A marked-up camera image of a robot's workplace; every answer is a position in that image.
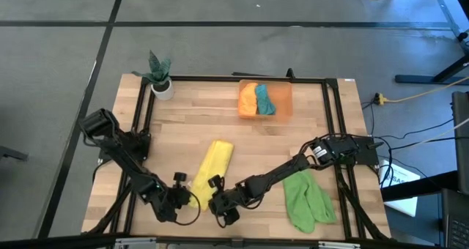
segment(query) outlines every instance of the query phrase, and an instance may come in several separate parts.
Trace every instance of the black bracket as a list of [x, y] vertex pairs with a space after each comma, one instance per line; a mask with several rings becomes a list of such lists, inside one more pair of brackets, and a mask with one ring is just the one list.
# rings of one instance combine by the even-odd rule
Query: black bracket
[[292, 68], [288, 68], [286, 77], [290, 78], [290, 81], [296, 78]]
[[[152, 135], [149, 133], [139, 133], [134, 135], [131, 131], [126, 132], [125, 135], [135, 138], [135, 141], [138, 142], [138, 144], [135, 144], [130, 150], [130, 154], [141, 164], [148, 157], [149, 143]], [[101, 160], [101, 163], [107, 163], [111, 161], [111, 157], [109, 157], [109, 155], [106, 154], [103, 150], [100, 150], [99, 159]]]
[[337, 83], [336, 78], [326, 78], [325, 82], [332, 88], [332, 89], [338, 89], [339, 84]]

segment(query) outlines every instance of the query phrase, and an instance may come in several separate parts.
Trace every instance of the blue sponge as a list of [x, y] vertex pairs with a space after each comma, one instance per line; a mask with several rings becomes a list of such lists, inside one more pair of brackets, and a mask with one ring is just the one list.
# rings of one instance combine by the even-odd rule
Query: blue sponge
[[267, 86], [262, 84], [256, 87], [257, 108], [259, 114], [276, 114], [276, 106], [272, 104], [267, 93]]

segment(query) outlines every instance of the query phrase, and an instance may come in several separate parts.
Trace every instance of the green towel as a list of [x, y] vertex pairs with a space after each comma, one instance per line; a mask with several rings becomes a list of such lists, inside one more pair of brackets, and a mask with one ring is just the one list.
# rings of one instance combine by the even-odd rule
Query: green towel
[[257, 109], [259, 114], [276, 114], [276, 106], [270, 101], [265, 84], [256, 87]]
[[288, 217], [298, 230], [310, 234], [316, 222], [336, 222], [329, 195], [314, 181], [310, 171], [299, 171], [287, 177], [284, 189]]

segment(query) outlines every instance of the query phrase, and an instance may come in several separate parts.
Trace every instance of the gray carpet floor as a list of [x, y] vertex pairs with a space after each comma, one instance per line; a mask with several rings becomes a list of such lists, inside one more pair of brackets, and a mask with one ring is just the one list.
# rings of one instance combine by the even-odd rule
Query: gray carpet floor
[[[466, 30], [469, 25], [456, 0], [445, 1]], [[113, 4], [114, 0], [0, 0], [0, 21], [107, 21]], [[436, 0], [122, 0], [117, 20], [446, 21]], [[0, 27], [0, 145], [30, 155], [27, 163], [0, 162], [0, 240], [34, 235], [103, 32], [102, 27]], [[301, 77], [354, 78], [362, 102], [375, 92], [400, 98], [435, 88], [397, 84], [394, 75], [434, 75], [463, 55], [453, 33], [445, 30], [114, 28], [89, 112], [112, 107], [120, 75], [147, 70], [149, 49], [171, 58], [175, 75], [238, 71], [280, 76], [292, 67]], [[374, 135], [402, 135], [450, 119], [454, 91], [467, 88], [455, 86], [406, 103], [374, 107]], [[370, 110], [364, 112], [369, 132]], [[419, 141], [448, 127], [390, 143]], [[381, 149], [380, 154], [387, 153]], [[396, 158], [428, 176], [456, 168], [452, 141], [418, 146]], [[96, 160], [97, 150], [79, 143], [51, 235], [79, 233]], [[421, 198], [412, 224], [433, 210], [423, 208], [423, 201], [437, 208], [436, 197]], [[401, 224], [405, 216], [387, 212], [392, 228], [415, 231], [412, 224]]]

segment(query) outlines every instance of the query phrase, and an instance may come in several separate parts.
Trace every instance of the plastic bin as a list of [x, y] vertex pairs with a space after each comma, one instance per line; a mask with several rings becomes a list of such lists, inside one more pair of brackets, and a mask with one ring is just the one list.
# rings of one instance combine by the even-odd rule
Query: plastic bin
[[[265, 84], [267, 86], [267, 93], [269, 94], [270, 101], [276, 106], [276, 114], [265, 115], [256, 114], [256, 116], [244, 116], [239, 114], [243, 119], [262, 119], [262, 120], [277, 120], [286, 122], [292, 116], [292, 84], [283, 81], [258, 81], [258, 80], [241, 80], [238, 91], [238, 99], [241, 91], [248, 83], [257, 83], [259, 85]], [[240, 100], [237, 104], [238, 110], [240, 108]]]

